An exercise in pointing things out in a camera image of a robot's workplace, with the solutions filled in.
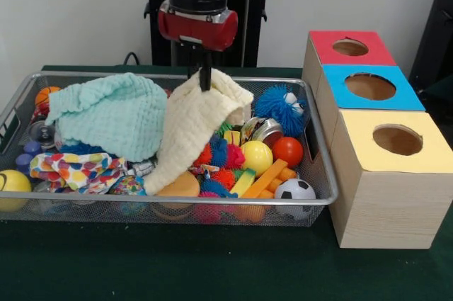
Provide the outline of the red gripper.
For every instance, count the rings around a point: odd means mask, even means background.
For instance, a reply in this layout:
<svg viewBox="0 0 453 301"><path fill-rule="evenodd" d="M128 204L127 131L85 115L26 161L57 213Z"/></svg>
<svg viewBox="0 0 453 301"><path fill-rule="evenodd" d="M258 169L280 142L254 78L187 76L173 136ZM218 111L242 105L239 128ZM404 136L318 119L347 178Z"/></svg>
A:
<svg viewBox="0 0 453 301"><path fill-rule="evenodd" d="M158 13L160 34L167 40L191 42L206 50L225 50L233 44L238 30L238 14L229 9L216 15L175 11L165 0ZM202 90L211 87L212 53L200 51L199 82Z"/></svg>

